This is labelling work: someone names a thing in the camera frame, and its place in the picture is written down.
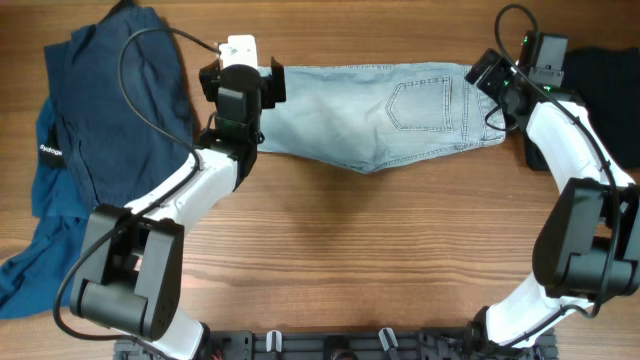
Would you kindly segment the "light blue denim shorts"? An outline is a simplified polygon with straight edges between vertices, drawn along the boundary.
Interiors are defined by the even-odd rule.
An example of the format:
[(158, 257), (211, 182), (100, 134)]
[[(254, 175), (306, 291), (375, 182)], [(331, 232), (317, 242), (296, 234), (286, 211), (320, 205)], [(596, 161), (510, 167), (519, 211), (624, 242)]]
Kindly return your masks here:
[(427, 62), (289, 66), (287, 99), (261, 116), (259, 150), (368, 174), (505, 140), (469, 66)]

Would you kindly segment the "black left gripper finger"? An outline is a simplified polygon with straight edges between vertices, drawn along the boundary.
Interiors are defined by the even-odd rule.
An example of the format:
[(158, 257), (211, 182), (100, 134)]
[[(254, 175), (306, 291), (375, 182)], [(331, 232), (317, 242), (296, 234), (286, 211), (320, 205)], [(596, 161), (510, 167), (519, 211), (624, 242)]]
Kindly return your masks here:
[(285, 69), (274, 57), (270, 59), (271, 73), (261, 78), (261, 105), (263, 109), (273, 109), (277, 103), (287, 100)]
[(216, 59), (213, 63), (203, 67), (199, 71), (199, 81), (208, 102), (216, 103), (220, 87), (221, 62)]

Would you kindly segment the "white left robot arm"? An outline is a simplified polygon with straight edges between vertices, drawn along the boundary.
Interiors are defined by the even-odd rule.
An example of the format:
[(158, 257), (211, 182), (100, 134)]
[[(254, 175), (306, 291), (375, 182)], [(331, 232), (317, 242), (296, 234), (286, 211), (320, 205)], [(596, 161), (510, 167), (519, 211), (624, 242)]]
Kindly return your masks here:
[(59, 288), (70, 294), (73, 315), (113, 329), (110, 340), (129, 342), (150, 358), (213, 358), (209, 328), (179, 307), (184, 238), (249, 175), (264, 140), (261, 113), (286, 99), (277, 61), (266, 76), (250, 65), (215, 61), (200, 80), (217, 108), (200, 147), (137, 204), (98, 206)]

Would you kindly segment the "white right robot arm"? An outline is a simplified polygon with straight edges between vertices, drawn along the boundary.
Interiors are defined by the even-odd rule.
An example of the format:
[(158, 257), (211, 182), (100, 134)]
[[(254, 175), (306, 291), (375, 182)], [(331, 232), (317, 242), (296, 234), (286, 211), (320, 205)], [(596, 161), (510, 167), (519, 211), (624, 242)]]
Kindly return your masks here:
[(466, 354), (517, 356), (564, 318), (594, 318), (639, 287), (639, 187), (605, 150), (582, 99), (561, 87), (567, 42), (529, 31), (518, 60), (489, 49), (465, 77), (535, 145), (560, 192), (531, 274), (464, 328)]

